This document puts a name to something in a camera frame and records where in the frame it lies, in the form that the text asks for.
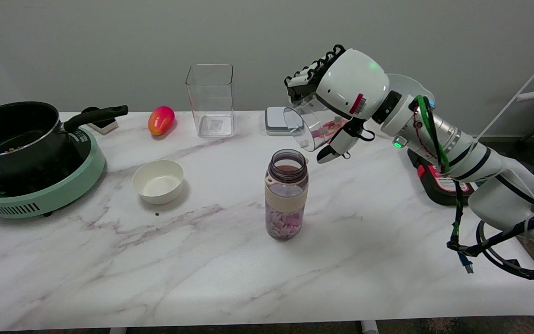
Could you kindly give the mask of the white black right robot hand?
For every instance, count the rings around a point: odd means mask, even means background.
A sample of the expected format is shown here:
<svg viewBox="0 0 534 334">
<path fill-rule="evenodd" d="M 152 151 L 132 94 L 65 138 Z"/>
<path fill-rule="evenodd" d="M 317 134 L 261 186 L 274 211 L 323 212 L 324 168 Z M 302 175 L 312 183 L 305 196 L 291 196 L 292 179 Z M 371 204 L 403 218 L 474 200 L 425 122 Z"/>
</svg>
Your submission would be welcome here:
<svg viewBox="0 0 534 334">
<path fill-rule="evenodd" d="M 368 121 L 385 101 L 390 83 L 368 55 L 335 45 L 332 51 L 284 80 L 290 105 L 284 120 L 296 142 L 317 162 L 350 158 L 359 141 L 373 141 Z"/>
</svg>

